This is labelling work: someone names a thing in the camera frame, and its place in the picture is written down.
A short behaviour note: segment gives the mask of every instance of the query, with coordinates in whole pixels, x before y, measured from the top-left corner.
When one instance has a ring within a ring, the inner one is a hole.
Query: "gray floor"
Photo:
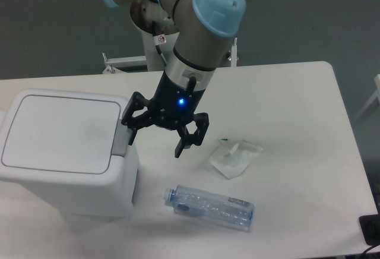
[[[327,61],[349,117],[380,74],[380,0],[248,0],[240,65]],[[143,55],[129,7],[102,0],[0,0],[0,79],[100,74],[109,58]],[[380,182],[380,109],[353,125],[371,181]]]

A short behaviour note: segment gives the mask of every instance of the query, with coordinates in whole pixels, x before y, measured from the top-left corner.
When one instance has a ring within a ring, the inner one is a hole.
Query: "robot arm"
[[[114,0],[123,3],[129,0]],[[179,27],[180,33],[157,90],[152,99],[135,92],[126,107],[122,124],[132,131],[157,125],[176,130],[180,142],[175,150],[202,144],[209,121],[207,113],[194,114],[208,83],[223,55],[238,32],[246,9],[245,0],[158,0]],[[137,110],[147,111],[133,117]],[[197,129],[186,128],[195,121]]]

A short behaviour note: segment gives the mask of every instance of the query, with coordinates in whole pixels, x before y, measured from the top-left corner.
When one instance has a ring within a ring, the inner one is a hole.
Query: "white trash bin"
[[[139,160],[120,96],[29,89],[0,127],[0,179],[69,213],[129,216]]]

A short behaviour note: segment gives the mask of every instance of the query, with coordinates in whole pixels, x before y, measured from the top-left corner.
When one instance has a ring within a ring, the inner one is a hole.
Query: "bottle label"
[[[240,204],[241,206],[244,206],[244,207],[247,207],[247,206],[250,205],[249,202],[243,201],[243,200],[239,200],[238,198],[228,198],[228,201],[231,202],[231,203]]]

